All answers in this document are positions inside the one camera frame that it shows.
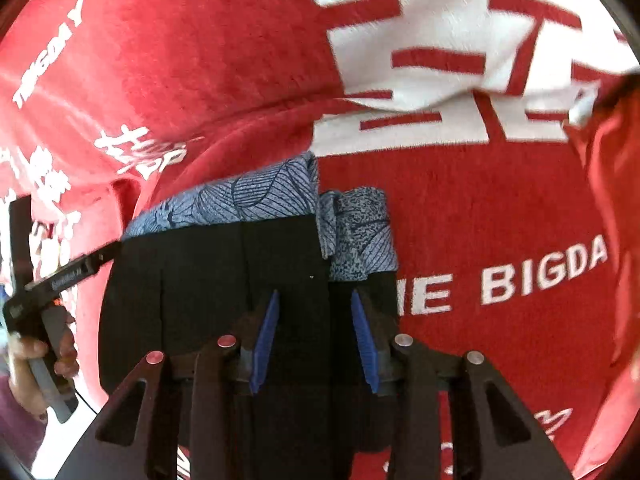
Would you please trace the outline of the person's maroon sleeve forearm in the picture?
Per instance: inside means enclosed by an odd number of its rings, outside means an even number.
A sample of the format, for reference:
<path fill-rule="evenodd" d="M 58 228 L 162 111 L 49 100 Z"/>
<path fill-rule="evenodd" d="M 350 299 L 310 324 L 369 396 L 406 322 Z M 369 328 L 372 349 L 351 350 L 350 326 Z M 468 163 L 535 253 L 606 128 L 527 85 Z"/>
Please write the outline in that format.
<path fill-rule="evenodd" d="M 8 376 L 1 377 L 0 396 L 1 437 L 30 469 L 46 435 L 47 421 L 35 418 L 17 403 Z"/>

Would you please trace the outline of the person's left hand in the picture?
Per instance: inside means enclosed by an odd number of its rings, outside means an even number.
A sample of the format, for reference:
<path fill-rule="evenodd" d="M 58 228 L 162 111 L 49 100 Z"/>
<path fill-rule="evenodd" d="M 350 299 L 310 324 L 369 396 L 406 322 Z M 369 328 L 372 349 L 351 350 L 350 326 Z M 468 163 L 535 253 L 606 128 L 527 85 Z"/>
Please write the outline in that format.
<path fill-rule="evenodd" d="M 54 364 L 54 371 L 58 376 L 66 380 L 72 380 L 79 372 L 75 337 L 70 330 L 70 326 L 75 323 L 75 319 L 69 313 L 66 313 L 65 323 L 65 330 L 58 349 L 60 358 Z M 49 346 L 43 341 L 21 336 L 18 333 L 9 334 L 10 390 L 16 402 L 36 419 L 43 418 L 49 403 L 44 398 L 36 378 L 32 374 L 30 362 L 42 359 L 48 351 Z"/>

